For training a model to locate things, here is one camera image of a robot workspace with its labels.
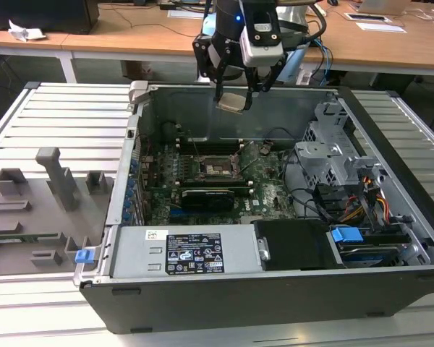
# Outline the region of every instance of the black panel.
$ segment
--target black panel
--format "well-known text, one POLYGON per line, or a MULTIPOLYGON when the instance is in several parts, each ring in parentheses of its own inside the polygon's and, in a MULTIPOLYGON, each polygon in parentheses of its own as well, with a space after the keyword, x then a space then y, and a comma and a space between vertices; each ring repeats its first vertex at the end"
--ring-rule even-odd
POLYGON ((434 293, 434 270, 302 274, 129 287, 86 285, 80 291, 116 334, 391 316, 434 293), (113 295, 113 288, 126 295, 113 295))
POLYGON ((326 238, 328 225, 319 220, 257 220, 258 238, 267 240, 270 259, 267 271, 326 270, 338 264, 326 238))

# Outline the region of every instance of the metal bracket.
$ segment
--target metal bracket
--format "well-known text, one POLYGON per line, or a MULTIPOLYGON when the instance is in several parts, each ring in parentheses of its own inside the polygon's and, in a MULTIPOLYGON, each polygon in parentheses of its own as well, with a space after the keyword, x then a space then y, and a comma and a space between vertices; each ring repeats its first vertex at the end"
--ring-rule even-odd
POLYGON ((131 104, 138 104, 150 98, 148 81, 134 81, 130 84, 129 100, 131 104))

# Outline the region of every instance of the table leg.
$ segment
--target table leg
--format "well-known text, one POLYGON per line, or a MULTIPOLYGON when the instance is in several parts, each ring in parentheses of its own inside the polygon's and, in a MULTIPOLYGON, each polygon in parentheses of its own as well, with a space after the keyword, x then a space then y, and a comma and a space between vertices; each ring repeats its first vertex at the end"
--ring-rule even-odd
POLYGON ((57 54, 63 68, 64 77, 67 83, 77 83, 76 66, 72 57, 72 52, 61 51, 57 54))

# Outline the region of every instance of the desk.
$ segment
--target desk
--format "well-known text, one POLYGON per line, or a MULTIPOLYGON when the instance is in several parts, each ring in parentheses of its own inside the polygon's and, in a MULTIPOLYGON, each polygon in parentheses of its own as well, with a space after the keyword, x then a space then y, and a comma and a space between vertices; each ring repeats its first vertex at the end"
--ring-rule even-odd
MULTIPOLYGON (((167 12, 158 7, 121 9, 114 5, 117 12, 110 5, 101 7, 105 9, 100 10, 99 21, 90 35, 50 33, 48 40, 22 43, 0 32, 0 53, 56 57, 67 82, 77 82, 73 59, 195 63, 192 41, 200 30, 201 20, 168 18, 167 12), (130 27, 119 13, 133 25, 144 25, 130 27), (151 24, 162 24, 185 35, 151 24)), ((430 10, 434 5, 415 3, 411 8, 415 7, 430 10)), ((323 8, 330 12, 323 41, 334 54, 332 69, 434 75, 434 23, 408 14, 393 20, 396 25, 403 23, 407 33, 371 32, 341 16, 352 11, 347 1, 341 1, 338 7, 325 2, 323 8)), ((312 30, 317 30, 315 23, 312 30)), ((314 70, 320 60, 319 49, 311 48, 303 69, 314 70)))
MULTIPOLYGON (((364 31, 357 22, 342 16, 351 13, 348 1, 340 1, 338 7, 325 7, 328 28, 323 35, 324 44, 334 55, 333 69, 344 71, 382 72, 394 74, 434 75, 434 23, 406 14, 387 16, 392 25, 403 25, 407 33, 382 33, 364 31)), ((408 12, 419 8, 434 14, 434 4, 413 3, 408 12)), ((317 30, 312 23, 311 30, 317 30)), ((314 67, 313 61, 321 57, 318 49, 310 49, 305 67, 314 67)))

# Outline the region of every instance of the power supply label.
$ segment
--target power supply label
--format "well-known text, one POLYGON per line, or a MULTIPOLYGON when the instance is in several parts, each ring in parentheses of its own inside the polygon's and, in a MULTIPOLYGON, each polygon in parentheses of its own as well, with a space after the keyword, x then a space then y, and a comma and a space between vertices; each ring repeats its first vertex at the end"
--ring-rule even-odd
POLYGON ((169 275, 224 273, 220 234, 167 235, 166 272, 169 275))

